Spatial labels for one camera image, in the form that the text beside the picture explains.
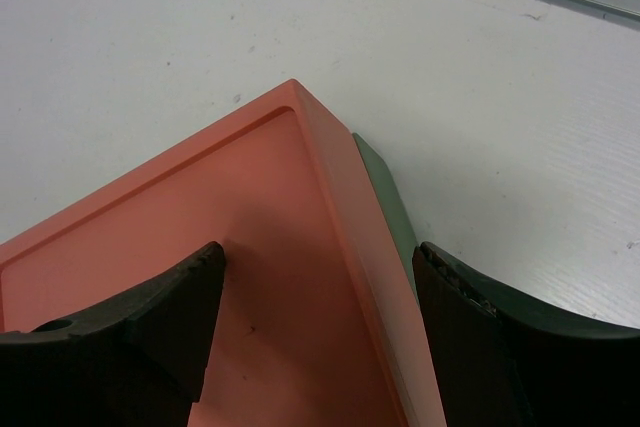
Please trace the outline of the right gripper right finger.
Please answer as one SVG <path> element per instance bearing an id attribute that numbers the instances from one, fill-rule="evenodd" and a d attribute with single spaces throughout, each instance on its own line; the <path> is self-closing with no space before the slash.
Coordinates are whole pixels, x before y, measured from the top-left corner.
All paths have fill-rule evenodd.
<path id="1" fill-rule="evenodd" d="M 638 329 L 556 307 L 429 242 L 412 266 L 448 425 L 638 425 Z"/>

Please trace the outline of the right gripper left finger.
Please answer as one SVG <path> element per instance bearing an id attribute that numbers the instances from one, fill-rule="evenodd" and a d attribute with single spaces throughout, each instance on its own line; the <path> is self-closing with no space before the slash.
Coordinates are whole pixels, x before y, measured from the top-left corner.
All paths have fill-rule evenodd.
<path id="1" fill-rule="evenodd" d="M 202 395 L 226 259 L 210 242 L 160 275 L 1 336 L 4 426 L 185 426 Z"/>

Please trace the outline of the green drawer box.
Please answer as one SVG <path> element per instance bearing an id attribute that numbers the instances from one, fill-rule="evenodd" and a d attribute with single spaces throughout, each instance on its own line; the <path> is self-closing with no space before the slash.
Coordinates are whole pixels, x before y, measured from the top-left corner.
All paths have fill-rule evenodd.
<path id="1" fill-rule="evenodd" d="M 394 245 L 415 298 L 418 298 L 412 258 L 416 234 L 393 175 L 381 155 L 357 133 L 352 134 L 376 193 Z"/>

